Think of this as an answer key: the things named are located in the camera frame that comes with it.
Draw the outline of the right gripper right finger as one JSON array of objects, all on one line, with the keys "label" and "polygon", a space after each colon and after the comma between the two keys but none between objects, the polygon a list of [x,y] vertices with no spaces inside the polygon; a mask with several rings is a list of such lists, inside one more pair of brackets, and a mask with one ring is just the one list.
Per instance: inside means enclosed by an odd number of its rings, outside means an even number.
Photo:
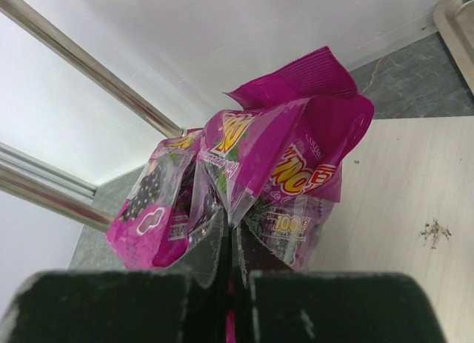
[{"label": "right gripper right finger", "polygon": [[295,272],[233,230],[237,342],[443,342],[421,286],[401,273]]}]

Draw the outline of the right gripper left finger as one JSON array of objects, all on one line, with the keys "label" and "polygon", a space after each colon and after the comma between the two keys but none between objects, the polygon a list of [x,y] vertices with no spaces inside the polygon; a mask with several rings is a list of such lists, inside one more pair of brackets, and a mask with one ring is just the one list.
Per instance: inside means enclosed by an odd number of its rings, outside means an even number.
[{"label": "right gripper left finger", "polygon": [[3,342],[227,342],[227,216],[165,270],[49,271],[1,318]]}]

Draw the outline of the purple grape candy bag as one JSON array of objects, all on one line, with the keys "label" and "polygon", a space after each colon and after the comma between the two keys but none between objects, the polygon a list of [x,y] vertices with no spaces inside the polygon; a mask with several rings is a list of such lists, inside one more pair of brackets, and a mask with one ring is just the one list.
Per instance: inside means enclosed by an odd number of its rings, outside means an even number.
[{"label": "purple grape candy bag", "polygon": [[202,129],[160,141],[106,233],[113,252],[132,270],[149,269],[167,236],[178,192],[199,151]]},{"label": "purple grape candy bag", "polygon": [[230,98],[240,109],[217,112],[198,138],[187,230],[191,245],[220,232],[223,342],[236,339],[232,249],[254,239],[285,268],[304,269],[340,201],[342,161],[374,115],[328,47],[243,84]]}]

